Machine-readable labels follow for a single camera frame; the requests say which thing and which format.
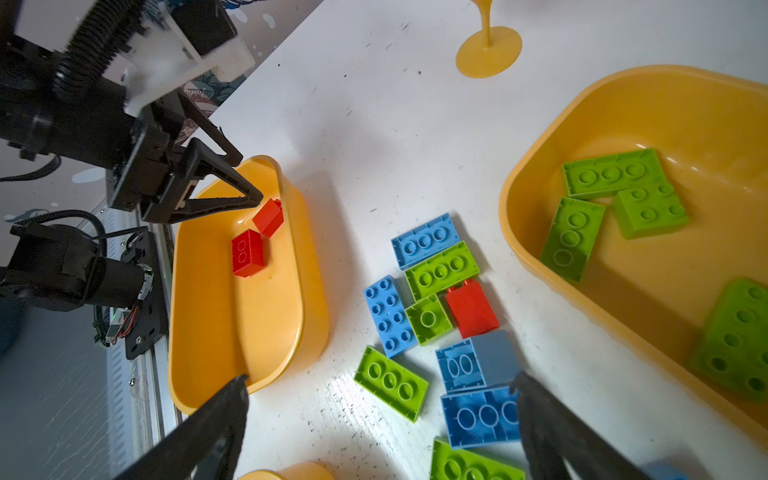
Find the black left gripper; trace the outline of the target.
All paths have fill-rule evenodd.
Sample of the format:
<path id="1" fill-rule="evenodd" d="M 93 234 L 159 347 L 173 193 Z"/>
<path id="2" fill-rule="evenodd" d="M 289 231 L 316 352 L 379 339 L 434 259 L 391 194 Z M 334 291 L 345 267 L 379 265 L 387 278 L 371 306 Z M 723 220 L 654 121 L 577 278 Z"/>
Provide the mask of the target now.
<path id="1" fill-rule="evenodd" d="M 118 95 L 105 102 L 105 128 L 113 148 L 107 174 L 111 208 L 136 210 L 149 223 L 175 224 L 262 203 L 262 191 L 234 168 L 242 153 L 182 89 L 137 116 L 125 113 L 123 103 Z M 199 139 L 192 139 L 182 154 L 176 141 L 187 119 L 225 155 Z"/>

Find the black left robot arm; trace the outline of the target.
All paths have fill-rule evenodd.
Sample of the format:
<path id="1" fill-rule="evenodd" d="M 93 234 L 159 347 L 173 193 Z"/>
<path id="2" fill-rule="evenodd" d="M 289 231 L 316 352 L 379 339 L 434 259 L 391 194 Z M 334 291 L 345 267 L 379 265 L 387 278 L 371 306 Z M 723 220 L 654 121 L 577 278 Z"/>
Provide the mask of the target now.
<path id="1" fill-rule="evenodd" d="M 83 1 L 64 49 L 29 39 L 1 5 L 1 294 L 54 311 L 132 309 L 154 293 L 147 260 L 117 260 L 94 206 L 172 225 L 252 209 L 240 151 L 191 98 L 254 58 L 222 1 Z"/>

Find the small red lego brick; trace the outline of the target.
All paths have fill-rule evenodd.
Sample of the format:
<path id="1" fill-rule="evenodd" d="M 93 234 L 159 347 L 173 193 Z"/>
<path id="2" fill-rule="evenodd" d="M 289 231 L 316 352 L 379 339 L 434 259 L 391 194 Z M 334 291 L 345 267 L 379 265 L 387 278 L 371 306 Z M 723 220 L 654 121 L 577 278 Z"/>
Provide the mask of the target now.
<path id="1" fill-rule="evenodd" d="M 281 200 L 274 198 L 267 200 L 252 218 L 252 222 L 263 236 L 271 238 L 284 222 Z"/>

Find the green lego brick long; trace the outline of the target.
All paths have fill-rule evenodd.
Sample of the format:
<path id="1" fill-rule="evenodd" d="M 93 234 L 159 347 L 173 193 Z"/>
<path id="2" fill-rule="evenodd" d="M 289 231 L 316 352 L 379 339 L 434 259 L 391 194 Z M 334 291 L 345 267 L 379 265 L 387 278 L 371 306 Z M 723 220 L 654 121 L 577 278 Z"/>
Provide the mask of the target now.
<path id="1" fill-rule="evenodd" d="M 562 165 L 569 197 L 592 200 L 666 180 L 653 148 L 587 158 Z"/>

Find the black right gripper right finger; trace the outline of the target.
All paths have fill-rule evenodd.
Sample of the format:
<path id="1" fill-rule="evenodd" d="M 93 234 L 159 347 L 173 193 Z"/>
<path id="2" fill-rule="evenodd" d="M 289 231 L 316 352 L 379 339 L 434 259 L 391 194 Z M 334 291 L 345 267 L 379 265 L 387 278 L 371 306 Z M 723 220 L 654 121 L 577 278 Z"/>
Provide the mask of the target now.
<path id="1" fill-rule="evenodd" d="M 646 479 L 538 380 L 519 373 L 511 384 L 517 394 L 521 442 L 533 479 Z"/>

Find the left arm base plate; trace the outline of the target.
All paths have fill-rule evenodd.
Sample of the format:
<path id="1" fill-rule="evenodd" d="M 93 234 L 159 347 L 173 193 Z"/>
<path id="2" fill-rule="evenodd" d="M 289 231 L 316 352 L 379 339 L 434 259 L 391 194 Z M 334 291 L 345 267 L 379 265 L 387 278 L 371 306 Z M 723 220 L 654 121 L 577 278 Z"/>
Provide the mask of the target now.
<path id="1" fill-rule="evenodd" d="M 95 307 L 94 342 L 105 348 L 122 343 L 127 360 L 147 353 L 169 331 L 169 315 L 155 235 L 146 229 L 108 240 L 110 259 L 141 267 L 145 283 L 130 307 Z"/>

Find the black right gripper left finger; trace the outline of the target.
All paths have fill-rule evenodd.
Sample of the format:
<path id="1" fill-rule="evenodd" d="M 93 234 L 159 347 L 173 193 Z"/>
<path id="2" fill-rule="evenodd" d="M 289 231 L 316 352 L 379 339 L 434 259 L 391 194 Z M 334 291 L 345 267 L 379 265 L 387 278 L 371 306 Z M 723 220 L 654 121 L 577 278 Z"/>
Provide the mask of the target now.
<path id="1" fill-rule="evenodd" d="M 118 477 L 232 479 L 249 409 L 246 380 L 241 375 L 228 382 Z"/>

